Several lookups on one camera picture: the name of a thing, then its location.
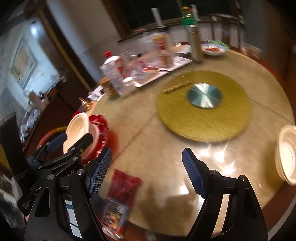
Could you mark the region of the white foam bowl far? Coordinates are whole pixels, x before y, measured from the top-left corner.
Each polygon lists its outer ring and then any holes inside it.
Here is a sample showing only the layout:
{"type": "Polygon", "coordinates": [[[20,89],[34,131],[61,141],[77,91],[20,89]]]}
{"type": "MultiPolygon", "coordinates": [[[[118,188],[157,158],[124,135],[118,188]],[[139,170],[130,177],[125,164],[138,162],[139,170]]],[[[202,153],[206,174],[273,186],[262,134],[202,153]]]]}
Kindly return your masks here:
{"type": "Polygon", "coordinates": [[[66,129],[67,140],[63,144],[63,153],[72,147],[85,134],[90,133],[93,137],[92,144],[81,154],[82,160],[90,160],[94,155],[95,148],[99,141],[100,130],[89,120],[86,113],[79,113],[73,117],[66,129]]]}

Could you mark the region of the red plastic bowl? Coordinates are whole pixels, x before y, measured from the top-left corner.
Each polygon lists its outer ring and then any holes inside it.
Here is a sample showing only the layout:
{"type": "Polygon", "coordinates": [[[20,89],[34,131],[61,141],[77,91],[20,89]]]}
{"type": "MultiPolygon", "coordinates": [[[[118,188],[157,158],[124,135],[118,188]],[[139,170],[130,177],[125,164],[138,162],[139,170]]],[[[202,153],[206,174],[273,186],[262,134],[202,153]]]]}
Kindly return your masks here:
{"type": "MultiPolygon", "coordinates": [[[[77,111],[73,115],[73,118],[78,117],[79,114],[83,112],[77,111]]],[[[76,120],[74,124],[74,140],[75,142],[81,138],[86,131],[84,129],[83,118],[81,120],[76,120]]],[[[82,163],[84,166],[87,166],[88,163],[96,159],[103,148],[108,142],[108,125],[106,119],[102,115],[91,115],[88,117],[90,122],[89,124],[89,133],[93,136],[92,144],[82,153],[82,163]]]]}

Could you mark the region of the blue red card box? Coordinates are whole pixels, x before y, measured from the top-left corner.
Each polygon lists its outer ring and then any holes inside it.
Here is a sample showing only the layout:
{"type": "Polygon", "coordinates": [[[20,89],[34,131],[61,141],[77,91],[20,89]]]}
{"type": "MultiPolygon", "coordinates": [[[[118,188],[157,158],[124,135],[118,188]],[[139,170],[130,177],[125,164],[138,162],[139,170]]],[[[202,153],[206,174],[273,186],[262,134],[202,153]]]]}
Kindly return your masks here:
{"type": "Polygon", "coordinates": [[[115,240],[123,239],[123,229],[130,207],[115,199],[107,198],[101,216],[101,224],[106,235],[115,240]]]}

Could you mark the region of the red snack packet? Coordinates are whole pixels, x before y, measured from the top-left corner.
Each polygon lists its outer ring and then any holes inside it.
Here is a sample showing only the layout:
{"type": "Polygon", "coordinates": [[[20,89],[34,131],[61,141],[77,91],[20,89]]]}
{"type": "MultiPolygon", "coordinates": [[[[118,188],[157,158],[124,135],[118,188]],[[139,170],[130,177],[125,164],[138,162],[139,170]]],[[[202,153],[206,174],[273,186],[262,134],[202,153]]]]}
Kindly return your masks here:
{"type": "Polygon", "coordinates": [[[115,169],[107,197],[124,205],[132,206],[137,190],[141,184],[141,178],[131,176],[115,169]]]}

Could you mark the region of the red white liquor bottle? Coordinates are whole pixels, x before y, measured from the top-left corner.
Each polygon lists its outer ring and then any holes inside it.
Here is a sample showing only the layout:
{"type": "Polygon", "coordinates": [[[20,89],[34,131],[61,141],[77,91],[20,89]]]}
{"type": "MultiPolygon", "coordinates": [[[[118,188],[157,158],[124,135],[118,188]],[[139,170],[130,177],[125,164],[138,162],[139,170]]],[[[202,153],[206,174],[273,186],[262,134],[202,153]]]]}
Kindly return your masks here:
{"type": "Polygon", "coordinates": [[[106,76],[115,91],[119,96],[126,95],[126,85],[123,83],[123,66],[121,57],[119,55],[113,55],[111,51],[104,53],[105,61],[100,67],[104,76],[106,76]]]}

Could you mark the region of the gold round placemat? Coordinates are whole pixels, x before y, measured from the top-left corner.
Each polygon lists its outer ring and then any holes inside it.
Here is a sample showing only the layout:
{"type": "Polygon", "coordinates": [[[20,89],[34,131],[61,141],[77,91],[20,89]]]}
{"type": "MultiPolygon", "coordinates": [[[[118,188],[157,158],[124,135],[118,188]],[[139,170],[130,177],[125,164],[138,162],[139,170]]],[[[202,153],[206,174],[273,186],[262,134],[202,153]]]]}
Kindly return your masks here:
{"type": "Polygon", "coordinates": [[[247,93],[232,78],[213,71],[189,71],[170,80],[156,101],[159,119],[189,140],[217,143],[238,136],[251,116],[247,93]]]}

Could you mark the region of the silver turntable hub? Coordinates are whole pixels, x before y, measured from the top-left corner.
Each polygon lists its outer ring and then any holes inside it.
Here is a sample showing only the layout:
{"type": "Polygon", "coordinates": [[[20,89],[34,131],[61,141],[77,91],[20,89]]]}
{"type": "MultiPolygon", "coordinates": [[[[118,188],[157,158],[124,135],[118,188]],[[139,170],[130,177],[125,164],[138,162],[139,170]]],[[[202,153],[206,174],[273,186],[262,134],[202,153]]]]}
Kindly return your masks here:
{"type": "Polygon", "coordinates": [[[188,102],[197,108],[216,108],[221,104],[222,99],[221,91],[214,85],[207,83],[193,84],[187,92],[188,102]]]}

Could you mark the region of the patterned plate with food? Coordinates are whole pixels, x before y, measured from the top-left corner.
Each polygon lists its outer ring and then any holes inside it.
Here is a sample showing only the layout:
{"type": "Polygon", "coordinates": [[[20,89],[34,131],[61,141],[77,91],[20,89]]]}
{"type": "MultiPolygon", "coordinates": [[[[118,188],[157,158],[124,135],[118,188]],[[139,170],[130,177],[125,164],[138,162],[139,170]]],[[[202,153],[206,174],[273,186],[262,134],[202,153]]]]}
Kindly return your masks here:
{"type": "Polygon", "coordinates": [[[201,44],[201,50],[204,54],[209,56],[222,56],[227,52],[227,48],[214,43],[201,44]]]}

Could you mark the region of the stainless steel thermos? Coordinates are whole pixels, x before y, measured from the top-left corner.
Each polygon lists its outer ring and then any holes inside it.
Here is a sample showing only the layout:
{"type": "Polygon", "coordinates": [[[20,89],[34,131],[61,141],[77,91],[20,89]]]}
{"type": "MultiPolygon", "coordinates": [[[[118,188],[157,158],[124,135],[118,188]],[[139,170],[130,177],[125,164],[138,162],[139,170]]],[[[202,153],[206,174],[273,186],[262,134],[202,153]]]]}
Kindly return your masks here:
{"type": "Polygon", "coordinates": [[[201,41],[199,37],[198,28],[196,25],[187,25],[187,34],[189,38],[189,44],[191,45],[191,56],[196,62],[203,62],[203,53],[201,50],[201,41]]]}

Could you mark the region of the green soda bottle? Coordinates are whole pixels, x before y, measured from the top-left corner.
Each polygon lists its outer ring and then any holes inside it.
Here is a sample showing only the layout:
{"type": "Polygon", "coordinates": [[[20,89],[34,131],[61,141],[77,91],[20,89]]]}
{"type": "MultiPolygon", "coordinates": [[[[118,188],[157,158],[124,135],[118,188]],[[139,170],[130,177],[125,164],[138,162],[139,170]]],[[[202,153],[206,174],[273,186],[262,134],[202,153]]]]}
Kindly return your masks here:
{"type": "Polygon", "coordinates": [[[191,8],[188,6],[182,6],[182,13],[182,22],[185,27],[188,25],[195,25],[195,19],[193,17],[191,8]]]}

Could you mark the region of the framed wall picture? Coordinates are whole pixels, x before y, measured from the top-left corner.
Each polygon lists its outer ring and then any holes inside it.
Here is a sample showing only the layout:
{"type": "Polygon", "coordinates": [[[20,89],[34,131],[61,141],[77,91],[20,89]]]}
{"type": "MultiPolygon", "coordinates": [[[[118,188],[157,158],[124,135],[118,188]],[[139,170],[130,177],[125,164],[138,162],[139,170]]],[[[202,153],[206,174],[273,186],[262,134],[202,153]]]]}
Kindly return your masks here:
{"type": "Polygon", "coordinates": [[[22,37],[11,66],[11,73],[22,89],[26,88],[37,64],[37,58],[33,54],[25,38],[22,37]]]}

